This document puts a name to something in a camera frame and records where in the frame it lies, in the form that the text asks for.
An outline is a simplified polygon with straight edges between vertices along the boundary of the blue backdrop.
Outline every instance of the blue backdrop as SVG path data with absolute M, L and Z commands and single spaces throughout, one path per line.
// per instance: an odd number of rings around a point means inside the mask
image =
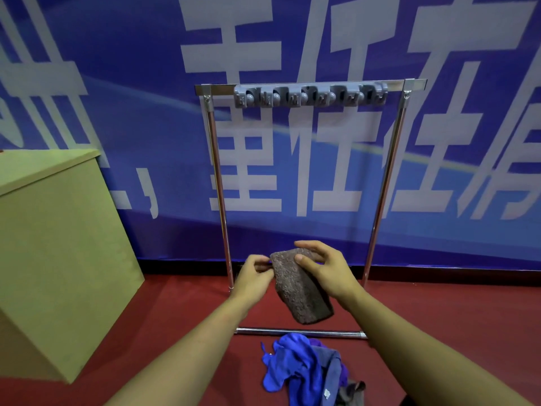
M 100 148 L 138 257 L 223 259 L 194 84 L 427 78 L 374 264 L 541 269 L 538 1 L 2 0 L 0 148 Z M 233 258 L 362 264 L 397 102 L 216 100 Z

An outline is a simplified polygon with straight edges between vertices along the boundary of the beige box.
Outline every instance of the beige box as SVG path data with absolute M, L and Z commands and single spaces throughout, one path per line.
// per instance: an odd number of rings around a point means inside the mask
M 0 376 L 73 382 L 143 283 L 96 156 L 0 153 Z

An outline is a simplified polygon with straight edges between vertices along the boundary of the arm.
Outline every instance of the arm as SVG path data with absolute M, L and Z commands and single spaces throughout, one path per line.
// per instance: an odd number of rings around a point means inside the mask
M 113 396 L 107 406 L 197 405 L 229 341 L 248 310 L 274 277 L 269 258 L 250 255 L 231 296 L 180 341 L 152 361 Z
M 432 338 L 370 296 L 357 282 L 340 251 L 319 241 L 296 246 L 319 254 L 295 260 L 348 310 L 396 380 L 419 405 L 529 405 L 502 381 Z

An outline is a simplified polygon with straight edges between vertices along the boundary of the red carpet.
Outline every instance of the red carpet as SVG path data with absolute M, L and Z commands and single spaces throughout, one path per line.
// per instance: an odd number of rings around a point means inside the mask
M 541 404 L 541 289 L 372 282 L 369 292 L 425 332 Z M 157 355 L 226 299 L 225 277 L 149 276 L 72 385 L 0 379 L 0 405 L 102 405 Z M 313 326 L 355 330 L 334 302 L 334 317 Z M 273 288 L 243 326 L 299 327 Z M 287 393 L 261 387 L 260 342 L 234 336 L 201 402 L 203 405 L 287 405 Z M 353 378 L 367 385 L 369 406 L 400 403 L 404 393 L 366 341 L 326 339 L 340 351 Z

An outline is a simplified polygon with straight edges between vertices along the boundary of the blue rag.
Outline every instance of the blue rag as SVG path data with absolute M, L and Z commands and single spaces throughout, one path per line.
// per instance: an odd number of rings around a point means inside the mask
M 289 379 L 290 406 L 319 406 L 323 393 L 323 372 L 318 355 L 308 338 L 301 334 L 286 334 L 273 343 L 274 355 L 263 348 L 263 363 L 267 374 L 263 387 L 277 392 Z

